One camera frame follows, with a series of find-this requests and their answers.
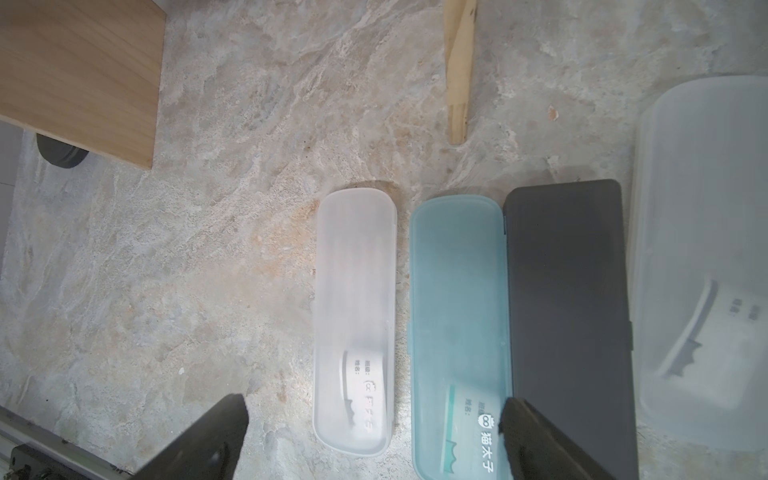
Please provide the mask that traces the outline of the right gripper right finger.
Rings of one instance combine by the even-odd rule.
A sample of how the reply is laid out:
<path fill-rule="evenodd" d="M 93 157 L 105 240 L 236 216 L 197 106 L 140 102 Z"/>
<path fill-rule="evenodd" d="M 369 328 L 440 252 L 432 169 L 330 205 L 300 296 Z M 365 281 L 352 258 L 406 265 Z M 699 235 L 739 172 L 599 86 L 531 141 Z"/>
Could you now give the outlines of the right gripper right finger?
<path fill-rule="evenodd" d="M 506 399 L 499 434 L 515 480 L 614 479 L 524 399 Z"/>

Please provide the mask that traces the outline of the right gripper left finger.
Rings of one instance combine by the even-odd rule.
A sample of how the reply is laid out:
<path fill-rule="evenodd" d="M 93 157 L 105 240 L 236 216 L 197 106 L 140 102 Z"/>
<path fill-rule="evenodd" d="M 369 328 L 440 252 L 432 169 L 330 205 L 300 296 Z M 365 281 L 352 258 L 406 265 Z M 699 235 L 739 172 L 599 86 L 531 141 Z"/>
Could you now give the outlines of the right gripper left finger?
<path fill-rule="evenodd" d="M 249 415 L 242 394 L 228 394 L 132 479 L 233 479 Z"/>

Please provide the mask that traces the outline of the black pencil case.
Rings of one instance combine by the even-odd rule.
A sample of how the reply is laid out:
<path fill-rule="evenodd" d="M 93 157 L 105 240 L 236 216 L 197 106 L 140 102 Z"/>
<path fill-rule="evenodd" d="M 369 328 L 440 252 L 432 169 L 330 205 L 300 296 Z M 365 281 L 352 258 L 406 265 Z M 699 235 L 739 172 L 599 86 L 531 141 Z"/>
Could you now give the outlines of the black pencil case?
<path fill-rule="evenodd" d="M 519 187 L 503 213 L 514 395 L 613 477 L 637 478 L 620 184 Z"/>

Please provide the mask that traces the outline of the small teal pencil case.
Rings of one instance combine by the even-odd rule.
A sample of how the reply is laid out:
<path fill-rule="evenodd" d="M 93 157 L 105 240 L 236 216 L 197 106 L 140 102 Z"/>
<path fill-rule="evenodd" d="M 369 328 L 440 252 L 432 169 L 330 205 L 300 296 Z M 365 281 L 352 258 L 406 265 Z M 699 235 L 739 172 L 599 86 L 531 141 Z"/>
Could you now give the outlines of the small teal pencil case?
<path fill-rule="evenodd" d="M 409 225 L 412 459 L 422 479 L 508 479 L 498 423 L 510 397 L 507 260 L 499 205 L 436 197 Z"/>

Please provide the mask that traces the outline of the clear frosted pencil case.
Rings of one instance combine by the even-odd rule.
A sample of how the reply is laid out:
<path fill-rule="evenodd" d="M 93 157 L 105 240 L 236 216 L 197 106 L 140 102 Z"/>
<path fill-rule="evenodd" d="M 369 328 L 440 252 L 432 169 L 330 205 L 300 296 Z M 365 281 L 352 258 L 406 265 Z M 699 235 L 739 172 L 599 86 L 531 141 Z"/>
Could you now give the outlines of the clear frosted pencil case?
<path fill-rule="evenodd" d="M 313 428 L 334 450 L 377 456 L 394 418 L 397 210 L 381 190 L 338 190 L 316 233 Z"/>
<path fill-rule="evenodd" d="M 767 446 L 767 80 L 692 80 L 641 116 L 628 240 L 639 418 Z"/>

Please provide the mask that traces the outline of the wooden two-tier shelf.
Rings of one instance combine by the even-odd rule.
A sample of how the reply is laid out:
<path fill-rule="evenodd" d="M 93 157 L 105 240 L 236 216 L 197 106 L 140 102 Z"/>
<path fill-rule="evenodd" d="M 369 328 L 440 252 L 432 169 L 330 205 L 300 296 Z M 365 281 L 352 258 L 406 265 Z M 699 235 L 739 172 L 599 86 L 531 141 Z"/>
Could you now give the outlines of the wooden two-tier shelf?
<path fill-rule="evenodd" d="M 151 169 L 165 22 L 153 1 L 2 2 L 2 120 Z"/>

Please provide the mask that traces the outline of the aluminium rail frame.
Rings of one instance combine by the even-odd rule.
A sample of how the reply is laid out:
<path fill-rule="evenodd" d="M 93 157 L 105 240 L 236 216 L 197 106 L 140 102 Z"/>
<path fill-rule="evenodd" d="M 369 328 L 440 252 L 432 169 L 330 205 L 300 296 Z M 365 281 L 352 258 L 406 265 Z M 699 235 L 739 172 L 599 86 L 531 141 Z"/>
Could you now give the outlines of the aluminium rail frame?
<path fill-rule="evenodd" d="M 130 479 L 132 474 L 1 407 L 2 479 Z"/>

